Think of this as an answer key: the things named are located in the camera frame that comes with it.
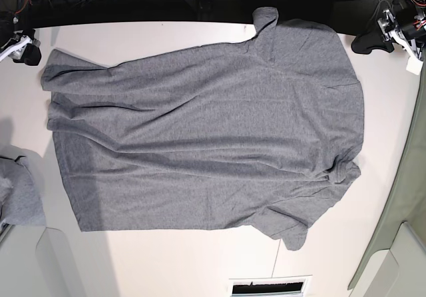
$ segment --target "air vent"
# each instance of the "air vent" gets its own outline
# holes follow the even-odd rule
[[[285,296],[304,297],[311,276],[265,278],[265,279],[235,279],[231,280],[229,296]]]

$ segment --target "gray t-shirt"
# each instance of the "gray t-shirt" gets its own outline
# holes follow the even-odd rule
[[[48,129],[82,231],[253,225],[302,247],[359,176],[363,94],[335,32],[277,19],[111,68],[52,52]]]

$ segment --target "gray cloth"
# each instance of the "gray cloth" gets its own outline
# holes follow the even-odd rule
[[[253,225],[303,245],[359,176],[363,94],[330,28],[277,18],[109,69],[52,52],[48,129],[81,230]]]
[[[28,160],[0,158],[1,224],[46,226],[45,213]]]

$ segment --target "white table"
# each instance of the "white table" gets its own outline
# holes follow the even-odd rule
[[[419,77],[405,71],[407,55],[401,50],[355,55],[350,51],[352,38],[341,35],[365,97],[365,140],[357,157],[362,176],[314,224],[297,252],[251,226],[81,233],[62,186],[46,129],[50,93],[40,86],[53,48],[113,66],[197,45],[245,41],[254,33],[252,25],[221,23],[49,28],[37,32],[40,66],[16,65],[10,59],[0,63],[0,154],[29,157],[48,227],[66,234],[87,296],[221,297],[229,278],[272,275],[313,275],[308,296],[349,296],[347,285],[387,200],[417,96]]]

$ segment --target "white plastic part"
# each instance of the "white plastic part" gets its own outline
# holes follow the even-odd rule
[[[395,30],[390,31],[389,34],[392,36],[393,39],[395,39],[395,42],[400,44],[407,51],[409,55],[406,67],[407,71],[416,75],[420,75],[421,69],[423,67],[423,61],[420,61],[417,56],[415,56],[407,41],[399,37]]]
[[[32,43],[33,40],[30,39],[28,36],[22,36],[19,43],[16,43],[12,46],[7,47],[3,52],[0,53],[0,62],[8,57],[11,53],[18,51],[19,49],[22,49],[26,44]]]

